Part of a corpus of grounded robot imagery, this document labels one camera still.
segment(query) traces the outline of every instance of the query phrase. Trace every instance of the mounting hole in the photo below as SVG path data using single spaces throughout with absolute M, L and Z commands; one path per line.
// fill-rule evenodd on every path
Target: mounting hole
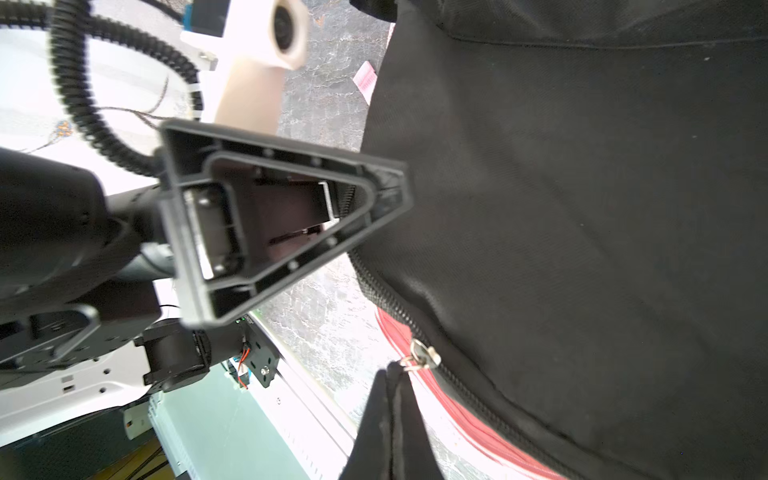
M 286 51 L 293 43 L 293 19 L 290 12 L 285 7 L 275 8 L 275 19 L 273 21 L 275 29 L 275 42 L 280 51 Z

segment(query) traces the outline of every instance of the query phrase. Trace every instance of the black bracket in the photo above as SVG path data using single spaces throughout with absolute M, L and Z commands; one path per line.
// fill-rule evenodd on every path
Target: black bracket
M 243 321 L 246 323 L 246 344 L 250 348 L 245 364 L 259 383 L 266 388 L 270 386 L 270 382 L 272 382 L 277 373 L 280 352 L 277 351 L 277 348 L 261 331 L 261 328 L 253 321 L 250 315 L 245 315 L 241 322 Z
M 242 317 L 413 203 L 403 162 L 191 121 L 161 136 L 160 210 L 190 328 Z M 322 181 L 354 185 L 362 203 L 327 230 Z

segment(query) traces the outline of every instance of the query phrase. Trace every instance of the red wire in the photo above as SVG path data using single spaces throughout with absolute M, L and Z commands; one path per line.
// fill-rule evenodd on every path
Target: red wire
M 240 363 L 237 364 L 237 381 L 240 382 L 240 384 L 245 387 L 245 390 L 248 390 L 248 385 L 243 383 L 243 380 L 240 379 L 240 366 L 243 365 L 243 362 L 245 361 L 245 357 L 247 357 L 249 353 L 250 353 L 250 349 L 246 350 L 245 353 L 240 357 Z

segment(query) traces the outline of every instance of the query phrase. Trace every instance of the black mount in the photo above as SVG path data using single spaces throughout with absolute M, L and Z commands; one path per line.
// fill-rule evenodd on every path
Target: black mount
M 192 328 L 242 317 L 412 205 L 403 162 L 190 121 L 161 135 L 160 211 Z M 321 181 L 362 198 L 327 230 Z
M 245 364 L 265 388 L 275 376 L 280 354 L 249 317 L 209 330 L 189 330 L 180 319 L 163 319 L 134 343 L 147 352 L 149 393 L 169 392 L 202 379 L 210 367 L 250 349 Z

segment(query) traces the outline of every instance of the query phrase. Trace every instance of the black plastic frame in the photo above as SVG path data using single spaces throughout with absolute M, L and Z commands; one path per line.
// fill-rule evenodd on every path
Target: black plastic frame
M 159 205 L 174 251 L 176 288 L 184 310 L 184 325 L 190 328 L 221 326 L 242 317 L 259 303 L 353 248 L 413 205 L 407 166 L 401 161 L 191 121 L 166 121 L 160 132 L 165 172 L 161 178 L 163 192 Z M 193 227 L 188 216 L 184 191 L 215 184 L 210 164 L 220 158 L 355 185 L 357 191 L 362 191 L 364 201 L 317 238 L 255 275 L 236 274 L 205 280 L 194 239 L 197 226 Z M 217 315 L 212 296 L 230 289 L 238 289 L 241 294 L 247 290 L 250 298 Z

